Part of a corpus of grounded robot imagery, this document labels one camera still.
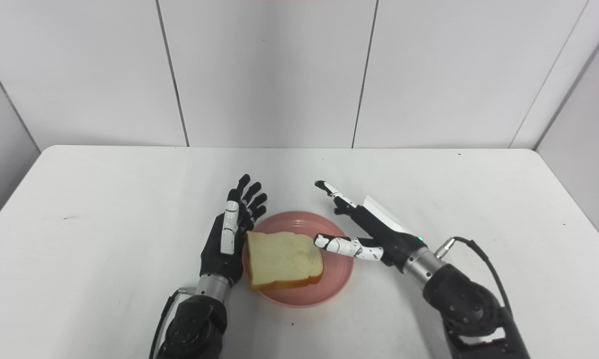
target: robotic finger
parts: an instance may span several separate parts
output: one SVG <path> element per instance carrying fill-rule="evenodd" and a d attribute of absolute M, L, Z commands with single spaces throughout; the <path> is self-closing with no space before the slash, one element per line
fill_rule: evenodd
<path fill-rule="evenodd" d="M 337 237 L 319 233 L 313 242 L 315 246 L 328 252 L 359 259 L 379 261 L 384 255 L 384 249 L 371 238 Z"/>

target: black fingertip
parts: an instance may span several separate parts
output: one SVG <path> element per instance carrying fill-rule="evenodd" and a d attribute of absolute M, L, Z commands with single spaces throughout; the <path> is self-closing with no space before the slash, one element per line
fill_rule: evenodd
<path fill-rule="evenodd" d="M 253 210 L 253 222 L 266 213 L 266 206 L 260 206 Z"/>
<path fill-rule="evenodd" d="M 248 173 L 246 173 L 245 175 L 242 176 L 242 178 L 239 179 L 239 182 L 237 183 L 237 189 L 239 191 L 243 191 L 244 188 L 246 188 L 246 185 L 251 181 L 251 177 L 248 175 Z"/>
<path fill-rule="evenodd" d="M 317 188 L 319 188 L 320 190 L 326 191 L 326 193 L 328 193 L 328 195 L 331 195 L 331 194 L 333 194 L 333 193 L 332 193 L 332 192 L 331 192 L 331 191 L 328 189 L 328 187 L 326 187 L 326 181 L 323 181 L 323 180 L 321 180 L 321 179 L 320 179 L 319 181 L 315 181 L 315 186 L 316 186 Z"/>
<path fill-rule="evenodd" d="M 244 195 L 244 200 L 246 202 L 250 202 L 253 196 L 261 190 L 261 183 L 255 182 L 252 186 L 249 187 L 248 191 Z"/>
<path fill-rule="evenodd" d="M 258 195 L 253 200 L 253 202 L 251 202 L 249 208 L 250 209 L 257 208 L 257 207 L 261 206 L 264 202 L 266 202 L 266 200 L 268 200 L 268 195 L 266 195 L 265 193 L 262 193 L 262 194 Z"/>
<path fill-rule="evenodd" d="M 239 196 L 240 196 L 239 190 L 233 188 L 229 191 L 228 198 L 226 198 L 226 200 L 233 200 L 234 202 L 239 203 Z"/>

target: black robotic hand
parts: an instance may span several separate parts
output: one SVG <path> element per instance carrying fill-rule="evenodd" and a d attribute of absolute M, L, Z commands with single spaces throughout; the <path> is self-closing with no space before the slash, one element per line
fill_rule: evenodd
<path fill-rule="evenodd" d="M 266 194 L 254 197 L 261 190 L 259 182 L 255 182 L 243 193 L 250 180 L 249 175 L 244 175 L 239 180 L 237 188 L 228 193 L 226 210 L 215 218 L 206 246 L 201 251 L 200 281 L 195 293 L 178 305 L 175 317 L 165 332 L 164 342 L 158 350 L 158 359 L 219 357 L 222 338 L 228 325 L 224 301 L 244 271 L 244 234 L 253 229 L 255 221 L 266 213 L 266 207 L 263 206 Z M 191 294 L 188 288 L 181 288 L 167 301 L 151 345 L 151 359 L 165 318 L 178 293 Z"/>
<path fill-rule="evenodd" d="M 244 271 L 244 234 L 247 230 L 252 230 L 257 219 L 266 213 L 266 206 L 263 206 L 267 200 L 266 194 L 254 197 L 261 190 L 259 182 L 255 182 L 243 193 L 250 180 L 249 175 L 244 175 L 237 188 L 229 192 L 226 211 L 215 218 L 206 246 L 201 252 L 200 275 L 213 273 L 222 276 L 228 279 L 231 287 L 240 280 Z M 232 239 L 233 244 L 227 243 L 227 239 Z"/>

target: wall seam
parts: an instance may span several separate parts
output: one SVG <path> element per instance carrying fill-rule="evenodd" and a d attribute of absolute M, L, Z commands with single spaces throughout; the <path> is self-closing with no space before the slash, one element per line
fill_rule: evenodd
<path fill-rule="evenodd" d="M 28 136 L 28 138 L 33 143 L 33 146 L 35 147 L 35 150 L 37 151 L 38 154 L 41 154 L 42 152 L 40 151 L 40 147 L 37 145 L 37 143 L 33 139 L 33 135 L 31 135 L 31 131 L 28 130 L 28 127 L 24 123 L 24 120 L 22 120 L 22 116 L 19 114 L 18 109 L 16 108 L 15 104 L 11 100 L 11 97 L 7 93 L 7 90 L 4 88 L 4 85 L 2 84 L 2 81 L 0 81 L 0 89 L 2 90 L 2 93 L 4 93 L 5 97 L 7 98 L 7 101 L 9 102 L 9 105 L 11 106 L 11 108 L 13 109 L 13 111 L 15 112 L 15 114 L 16 114 L 19 122 L 20 122 L 20 124 L 22 125 L 22 128 L 26 132 L 26 135 Z"/>
<path fill-rule="evenodd" d="M 359 112 L 361 112 L 361 100 L 364 97 L 364 86 L 366 84 L 366 73 L 368 72 L 368 61 L 370 60 L 370 48 L 373 45 L 373 35 L 375 34 L 375 21 L 377 20 L 377 9 L 379 8 L 379 0 L 375 2 L 375 13 L 373 14 L 373 25 L 370 27 L 370 40 L 368 41 L 368 52 L 366 53 L 366 64 L 364 66 L 364 76 L 361 79 L 361 91 L 359 92 L 359 104 L 357 105 L 357 117 L 355 118 L 355 129 L 352 132 L 352 145 L 350 148 L 355 148 L 355 138 L 357 136 L 357 124 L 359 123 Z"/>
<path fill-rule="evenodd" d="M 587 5 L 589 4 L 589 2 L 590 2 L 590 0 L 587 0 L 585 2 L 585 5 L 583 6 L 580 13 L 578 14 L 577 20 L 575 21 L 574 25 L 570 29 L 570 32 L 568 33 L 568 37 L 566 38 L 566 41 L 564 41 L 563 45 L 561 46 L 561 49 L 559 50 L 559 54 L 557 54 L 557 57 L 554 59 L 554 62 L 552 63 L 552 66 L 550 66 L 550 70 L 548 70 L 548 73 L 546 74 L 545 78 L 543 79 L 543 82 L 541 82 L 541 86 L 539 86 L 539 90 L 537 91 L 536 95 L 534 95 L 534 99 L 532 99 L 532 102 L 530 103 L 530 107 L 528 107 L 528 111 L 525 112 L 525 116 L 523 116 L 523 120 L 521 120 L 521 123 L 520 123 L 518 129 L 516 129 L 516 132 L 514 132 L 514 136 L 512 137 L 510 144 L 507 146 L 508 148 L 512 147 L 512 144 L 514 143 L 516 136 L 521 131 L 521 127 L 523 127 L 523 124 L 525 123 L 525 120 L 527 120 L 527 118 L 530 114 L 530 111 L 532 111 L 532 107 L 534 107 L 534 104 L 536 103 L 537 98 L 539 98 L 541 91 L 543 91 L 543 87 L 545 86 L 546 82 L 548 82 L 548 78 L 552 74 L 552 70 L 554 70 L 554 67 L 556 66 L 557 62 L 559 61 L 559 58 L 561 58 L 561 54 L 563 53 L 564 48 L 566 48 L 566 45 L 568 45 L 568 41 L 570 40 L 572 34 L 575 32 L 578 22 L 581 20 L 581 16 L 583 16 L 583 13 L 585 12 L 585 9 L 587 9 Z"/>
<path fill-rule="evenodd" d="M 164 48 L 167 51 L 167 60 L 169 60 L 169 69 L 171 71 L 171 79 L 173 80 L 173 89 L 176 93 L 176 101 L 178 103 L 178 111 L 180 114 L 180 121 L 182 123 L 182 131 L 184 132 L 184 139 L 186 147 L 190 147 L 188 141 L 188 132 L 186 131 L 186 122 L 184 121 L 184 113 L 182 111 L 182 103 L 179 97 L 178 81 L 176 80 L 176 73 L 173 69 L 173 61 L 171 60 L 171 51 L 169 50 L 169 41 L 167 40 L 167 31 L 164 28 L 164 20 L 162 18 L 162 8 L 160 7 L 160 0 L 155 0 L 155 6 L 158 9 L 158 19 L 160 20 L 160 29 L 162 30 L 162 39 L 164 39 Z"/>

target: white table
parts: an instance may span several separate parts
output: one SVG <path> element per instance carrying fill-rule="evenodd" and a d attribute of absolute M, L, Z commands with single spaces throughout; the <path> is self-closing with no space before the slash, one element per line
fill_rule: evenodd
<path fill-rule="evenodd" d="M 536 153 L 88 146 L 46 150 L 0 212 L 0 358 L 146 357 L 243 173 L 263 183 L 267 215 L 304 209 L 362 234 L 313 187 L 325 179 L 372 195 L 430 247 L 475 239 L 533 359 L 599 358 L 599 235 Z M 495 291 L 467 248 L 445 259 Z M 246 281 L 229 298 L 226 359 L 449 358 L 438 315 L 394 268 L 356 261 L 345 289 L 309 309 Z"/>

